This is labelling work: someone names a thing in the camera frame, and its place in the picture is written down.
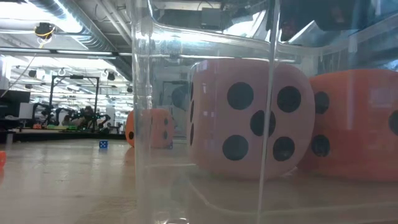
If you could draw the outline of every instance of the metal frame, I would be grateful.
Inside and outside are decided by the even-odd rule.
[[[71,75],[65,75],[65,76],[53,75],[52,76],[49,106],[52,106],[52,98],[53,98],[53,92],[54,92],[54,86],[55,86],[55,84],[54,84],[55,79],[56,78],[71,78],[71,77],[73,77],[73,76],[71,76]],[[89,78],[89,79],[90,78],[95,78],[97,80],[97,84],[95,86],[95,102],[94,102],[94,116],[95,116],[96,112],[97,112],[98,90],[100,88],[100,78],[99,77],[83,77],[83,78]],[[91,132],[93,133],[93,132],[95,132],[96,119],[95,119],[95,122],[94,122],[94,118],[93,118],[92,123],[93,123],[93,128],[92,128]]]

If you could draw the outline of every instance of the ceiling pipe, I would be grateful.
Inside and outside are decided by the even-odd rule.
[[[79,32],[88,36],[73,37],[88,50],[102,52],[117,52],[117,48],[105,37],[95,23],[81,10],[75,1],[70,0],[29,0],[41,10],[54,15],[56,25],[65,32]],[[131,64],[122,57],[106,60],[116,67],[116,70],[127,80],[132,81]]]
[[[129,35],[127,35],[123,29],[119,26],[119,24],[113,19],[111,13],[107,10],[104,3],[101,0],[95,0],[99,8],[105,13],[105,16],[112,22],[112,25],[118,30],[118,32],[122,35],[123,39],[127,42],[129,46],[131,46],[132,40]]]
[[[34,34],[33,30],[14,30],[14,29],[0,29],[0,34]],[[121,35],[118,32],[104,32],[105,35]],[[55,31],[53,35],[61,35],[61,36],[68,36],[68,37],[89,37],[89,34],[81,34],[81,33],[69,33],[69,32],[62,32],[62,31]]]
[[[132,9],[132,0],[126,0],[126,12],[127,16],[131,21],[131,9]]]
[[[131,37],[131,29],[130,27],[128,27],[126,25],[126,22],[124,21],[124,19],[120,16],[120,13],[116,10],[116,8],[114,7],[114,5],[109,1],[109,0],[103,0],[103,2],[105,3],[105,5],[108,7],[108,9],[114,14],[114,16],[116,17],[116,19],[120,22],[122,28],[124,29],[124,31],[126,31],[126,34]]]

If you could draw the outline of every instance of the small blue die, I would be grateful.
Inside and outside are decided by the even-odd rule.
[[[108,148],[108,140],[100,140],[99,141],[99,148],[100,149],[107,149]]]

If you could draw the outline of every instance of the black dot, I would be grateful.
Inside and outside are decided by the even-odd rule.
[[[191,143],[191,145],[192,145],[192,142],[193,142],[193,124],[191,125],[191,135],[190,135],[190,143]]]
[[[251,116],[250,129],[256,136],[262,136],[264,132],[264,112],[259,110]]]
[[[191,82],[191,101],[192,101],[192,98],[193,98],[193,82]]]
[[[250,129],[256,136],[262,136],[264,134],[264,118],[264,112],[262,110],[259,110],[250,119]],[[275,114],[271,111],[271,114],[269,116],[268,136],[271,136],[271,134],[274,133],[275,126]]]
[[[301,104],[301,94],[294,86],[287,86],[278,93],[277,104],[280,110],[291,113]]]
[[[247,83],[238,82],[232,85],[227,93],[229,105],[236,110],[246,109],[254,98],[253,89]]]
[[[329,108],[329,96],[325,92],[315,94],[315,112],[324,114]]]
[[[326,157],[330,152],[330,142],[326,136],[320,134],[312,138],[312,152],[318,157]]]
[[[192,103],[191,103],[191,116],[190,116],[191,122],[192,122],[192,118],[193,118],[193,106],[194,106],[194,102],[195,102],[195,101],[192,101]]]
[[[294,142],[289,137],[276,139],[273,147],[273,154],[276,161],[282,162],[292,157],[294,153]]]
[[[388,125],[391,131],[398,135],[398,111],[392,112],[390,117],[388,118]]]
[[[243,159],[248,153],[248,150],[248,141],[240,135],[232,135],[223,143],[224,156],[232,161]]]
[[[269,127],[268,127],[268,137],[274,133],[276,127],[276,118],[274,112],[271,111],[271,115],[269,116]]]
[[[129,133],[129,139],[130,139],[130,140],[134,139],[134,132],[130,131],[130,133]]]

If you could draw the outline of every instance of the red object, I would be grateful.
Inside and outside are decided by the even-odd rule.
[[[126,135],[127,142],[130,144],[130,146],[134,147],[136,135],[134,132],[134,111],[131,111],[127,116],[126,131],[124,133]]]
[[[4,165],[6,164],[6,160],[7,160],[6,152],[0,151],[0,169],[4,167]]]
[[[348,70],[310,79],[312,141],[298,168],[358,180],[398,180],[398,73]]]
[[[33,124],[33,129],[42,129],[41,124]]]

